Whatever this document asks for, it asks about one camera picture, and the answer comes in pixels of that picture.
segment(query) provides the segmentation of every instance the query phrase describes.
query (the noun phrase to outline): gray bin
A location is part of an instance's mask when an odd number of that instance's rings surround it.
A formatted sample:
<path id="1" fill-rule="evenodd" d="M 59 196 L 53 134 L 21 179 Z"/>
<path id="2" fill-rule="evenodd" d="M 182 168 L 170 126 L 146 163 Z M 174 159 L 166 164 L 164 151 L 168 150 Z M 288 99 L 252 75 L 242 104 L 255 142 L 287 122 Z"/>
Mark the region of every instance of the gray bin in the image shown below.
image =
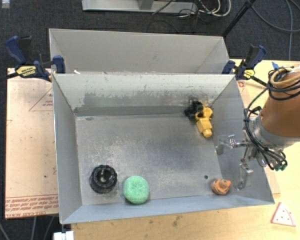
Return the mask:
<path id="1" fill-rule="evenodd" d="M 238 183 L 244 152 L 215 151 L 219 135 L 245 137 L 236 80 L 220 74 L 229 59 L 221 37 L 51 29 L 50 47 L 67 68 L 52 81 L 62 224 L 274 203 L 257 162 L 250 187 L 210 188 L 216 178 Z M 185 116 L 192 100 L 213 109 L 211 138 Z M 89 184 L 99 165 L 118 174 L 107 194 Z M 132 175 L 149 184 L 144 204 L 123 196 Z"/>

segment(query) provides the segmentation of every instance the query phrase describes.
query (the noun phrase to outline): yellow and black toy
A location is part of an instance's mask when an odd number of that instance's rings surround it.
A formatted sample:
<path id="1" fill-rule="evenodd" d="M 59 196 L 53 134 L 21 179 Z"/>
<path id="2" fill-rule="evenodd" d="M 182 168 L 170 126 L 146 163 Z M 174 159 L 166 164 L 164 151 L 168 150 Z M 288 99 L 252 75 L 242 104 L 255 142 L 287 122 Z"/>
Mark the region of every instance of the yellow and black toy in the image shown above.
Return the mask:
<path id="1" fill-rule="evenodd" d="M 184 113 L 191 121 L 196 122 L 199 132 L 204 137 L 209 138 L 213 135 L 210 122 L 213 111 L 210 107 L 204 107 L 200 101 L 195 100 Z"/>

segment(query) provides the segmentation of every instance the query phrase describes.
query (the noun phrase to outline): small orange toy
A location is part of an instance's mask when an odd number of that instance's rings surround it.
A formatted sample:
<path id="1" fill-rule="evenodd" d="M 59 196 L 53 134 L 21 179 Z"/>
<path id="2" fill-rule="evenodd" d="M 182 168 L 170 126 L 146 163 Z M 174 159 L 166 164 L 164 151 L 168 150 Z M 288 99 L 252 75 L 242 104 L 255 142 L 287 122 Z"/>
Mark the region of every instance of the small orange toy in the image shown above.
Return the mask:
<path id="1" fill-rule="evenodd" d="M 226 195 L 229 192 L 229 187 L 231 185 L 230 180 L 217 178 L 211 184 L 211 189 L 217 195 Z"/>

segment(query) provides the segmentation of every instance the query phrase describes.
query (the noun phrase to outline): dark gray carpet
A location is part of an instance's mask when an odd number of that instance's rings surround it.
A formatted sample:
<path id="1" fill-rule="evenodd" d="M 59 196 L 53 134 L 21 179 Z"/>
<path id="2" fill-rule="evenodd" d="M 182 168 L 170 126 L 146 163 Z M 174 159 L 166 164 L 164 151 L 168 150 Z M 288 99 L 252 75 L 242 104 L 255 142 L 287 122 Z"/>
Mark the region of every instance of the dark gray carpet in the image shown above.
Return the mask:
<path id="1" fill-rule="evenodd" d="M 48 61 L 49 28 L 89 29 L 124 32 L 178 33 L 183 35 L 220 36 L 246 0 L 232 0 L 231 13 L 223 18 L 203 16 L 203 21 L 178 19 L 176 16 L 131 12 L 83 12 L 82 0 L 10 0 L 10 9 L 2 9 L 0 0 L 0 77 L 6 68 L 17 63 L 5 50 L 5 41 L 14 36 L 33 36 L 33 54 L 42 54 Z M 293 0 L 300 6 L 300 0 Z M 290 28 L 289 8 L 285 0 L 257 0 L 255 8 L 273 24 Z M 300 28 L 300 13 L 294 5 L 293 28 Z M 226 46 L 231 58 L 246 56 L 250 44 L 263 45 L 267 60 L 289 59 L 289 36 L 270 27 L 249 9 L 226 37 Z M 292 35 L 291 60 L 300 61 L 300 32 Z M 11 240 L 30 239 L 33 219 L 4 220 L 5 196 L 5 145 L 7 85 L 0 83 L 0 221 Z M 36 240 L 41 240 L 50 222 L 49 216 L 39 217 L 35 231 Z M 60 230 L 55 219 L 51 232 Z"/>

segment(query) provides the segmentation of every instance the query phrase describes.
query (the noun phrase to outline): green ball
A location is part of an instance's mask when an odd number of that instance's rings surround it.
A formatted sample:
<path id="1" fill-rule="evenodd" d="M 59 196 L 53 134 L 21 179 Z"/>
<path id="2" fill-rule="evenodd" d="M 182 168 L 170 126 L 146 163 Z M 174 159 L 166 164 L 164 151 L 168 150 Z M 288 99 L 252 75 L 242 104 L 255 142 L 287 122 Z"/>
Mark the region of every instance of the green ball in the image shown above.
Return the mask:
<path id="1" fill-rule="evenodd" d="M 124 182 L 123 194 L 132 204 L 143 204 L 149 196 L 148 182 L 141 176 L 131 176 Z"/>

